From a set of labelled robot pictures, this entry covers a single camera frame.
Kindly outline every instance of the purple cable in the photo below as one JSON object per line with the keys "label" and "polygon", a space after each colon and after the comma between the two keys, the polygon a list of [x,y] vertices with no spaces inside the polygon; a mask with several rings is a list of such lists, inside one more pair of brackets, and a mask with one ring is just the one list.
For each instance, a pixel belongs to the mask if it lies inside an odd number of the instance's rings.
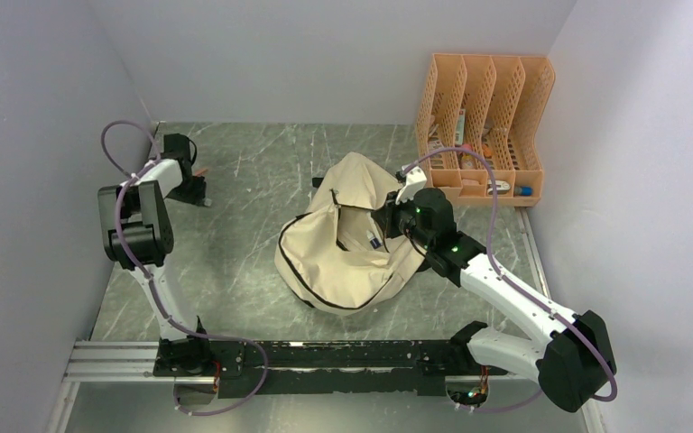
{"label": "purple cable", "polygon": [[[440,149],[436,149],[432,152],[427,153],[426,155],[420,157],[418,160],[414,161],[411,165],[407,166],[405,170],[402,171],[403,174],[407,174],[410,172],[410,170],[414,169],[417,167],[421,162],[424,160],[427,160],[428,158],[431,158],[434,155],[443,153],[443,152],[459,152],[459,153],[465,153],[467,155],[471,155],[475,158],[477,158],[480,162],[482,162],[482,165],[485,166],[485,169],[487,170],[487,175],[490,176],[490,181],[491,185],[493,186],[493,211],[490,213],[490,226],[487,229],[487,243],[485,245],[485,249],[487,252],[487,259],[490,261],[490,264],[493,266],[493,269],[495,270],[495,273],[498,274],[499,277],[503,281],[506,281],[508,285],[512,286],[517,292],[519,292],[523,297],[529,299],[532,301],[533,304],[537,305],[540,309],[543,311],[551,314],[551,307],[548,305],[544,304],[541,302],[540,299],[536,298],[533,296],[531,293],[529,293],[526,289],[522,288],[519,284],[515,283],[512,281],[510,278],[508,278],[506,275],[503,275],[501,273],[501,269],[498,267],[498,263],[495,261],[495,256],[493,255],[493,231],[495,230],[495,217],[497,216],[498,213],[498,188],[497,184],[495,183],[495,173],[493,173],[493,169],[490,167],[490,164],[487,163],[487,160],[482,157],[482,155],[469,151],[468,149],[460,148],[460,147],[443,147]],[[594,395],[591,398],[594,400],[598,401],[612,401],[617,397],[617,381],[614,378],[614,374],[612,373],[612,369],[607,365],[607,362],[605,361],[604,357],[602,354],[599,353],[599,351],[594,347],[594,345],[584,336],[569,320],[566,318],[562,317],[559,313],[555,313],[554,318],[558,320],[562,325],[567,327],[567,329],[572,332],[578,340],[580,340],[581,343],[588,349],[589,352],[591,352],[591,355],[594,356],[597,362],[599,362],[599,365],[601,365],[602,370],[605,371],[605,374],[607,376],[607,380],[610,382],[610,393],[609,395],[606,396],[598,396]],[[499,409],[492,409],[490,410],[490,413],[493,413],[493,410],[498,410],[498,411],[506,411],[506,410],[511,410],[511,409],[518,409],[525,404],[529,403],[530,401],[535,400],[535,398],[540,395],[541,392],[539,391],[536,395],[533,395],[530,397],[528,400],[522,403],[517,403],[513,406],[510,406],[508,408],[499,408]]]}
{"label": "purple cable", "polygon": [[115,120],[114,122],[110,122],[109,124],[107,124],[107,126],[102,128],[102,134],[99,137],[99,141],[102,143],[102,152],[107,157],[107,160],[110,161],[110,163],[113,164],[118,169],[118,171],[122,172],[124,176],[126,176],[127,178],[131,177],[132,175],[132,173],[126,171],[123,167],[121,167],[120,164],[118,164],[118,162],[116,162],[116,160],[114,160],[113,157],[110,156],[110,152],[107,150],[107,132],[110,131],[110,128],[118,124],[128,124],[129,126],[133,126],[134,128],[142,131],[145,135],[147,135],[147,138],[150,139],[150,150],[151,152],[154,151],[155,153],[155,160],[161,160],[161,153],[158,152],[158,146],[155,144],[155,137],[153,137],[152,134],[150,134],[150,131],[148,131],[147,128],[130,120]]}
{"label": "purple cable", "polygon": [[[118,120],[115,121],[111,124],[108,124],[105,129],[103,130],[102,133],[102,148],[105,150],[105,154],[107,155],[107,158],[116,166],[118,167],[119,170],[122,172],[125,172],[121,167],[113,161],[113,159],[110,157],[110,155],[106,151],[105,147],[105,135],[107,130],[110,129],[110,127],[116,125],[116,124],[129,124],[131,126],[135,126],[139,128],[141,131],[145,132],[150,138],[150,143],[152,144],[152,147],[155,148],[155,139],[152,137],[149,131],[145,129],[143,126],[140,124],[137,124],[135,122],[130,122],[127,120]],[[244,344],[252,345],[253,347],[256,348],[256,350],[259,351],[259,353],[262,355],[263,358],[263,363],[264,363],[264,369],[262,370],[262,377],[259,379],[259,383],[256,384],[253,390],[248,393],[244,398],[240,399],[239,401],[236,401],[235,403],[219,409],[219,410],[212,410],[208,412],[194,412],[191,410],[185,409],[183,406],[180,405],[179,399],[176,395],[176,389],[174,390],[174,404],[176,405],[176,409],[182,413],[188,414],[190,416],[195,416],[195,417],[209,417],[211,415],[218,415],[220,413],[225,413],[229,410],[232,410],[243,403],[251,400],[251,397],[253,397],[261,388],[262,385],[264,384],[264,381],[267,379],[267,371],[269,370],[270,366],[270,361],[269,358],[267,357],[267,353],[264,351],[263,347],[261,347],[258,343],[256,343],[254,340],[250,340],[247,338],[242,338],[238,336],[221,336],[221,335],[216,335],[216,334],[200,334],[198,332],[195,332],[191,329],[188,329],[184,327],[181,323],[177,322],[176,320],[173,319],[173,317],[168,314],[166,311],[166,308],[163,306],[163,303],[161,301],[161,297],[158,296],[158,290],[155,287],[155,279],[152,277],[152,274],[147,271],[147,268],[144,267],[142,262],[139,261],[139,259],[136,258],[136,255],[134,255],[134,252],[132,251],[131,247],[129,246],[129,243],[126,242],[126,239],[124,237],[124,228],[123,228],[123,223],[121,221],[121,209],[123,208],[124,205],[124,196],[126,194],[126,191],[131,188],[131,186],[138,181],[142,176],[144,176],[148,171],[150,171],[153,167],[158,165],[158,163],[161,161],[161,155],[156,152],[156,157],[155,161],[148,161],[147,163],[144,164],[144,167],[137,172],[134,175],[127,174],[127,176],[130,177],[129,180],[124,183],[123,187],[121,187],[121,190],[118,192],[118,196],[115,200],[115,233],[118,235],[118,239],[121,242],[121,247],[124,249],[124,253],[126,254],[126,257],[136,266],[137,269],[139,269],[142,274],[144,275],[144,278],[148,280],[148,288],[150,289],[150,294],[152,296],[152,301],[155,303],[155,307],[158,309],[158,312],[161,313],[161,316],[166,319],[169,324],[176,328],[177,330],[189,335],[189,336],[194,336],[197,338],[206,338],[209,340],[220,340],[220,341],[239,341]]]}

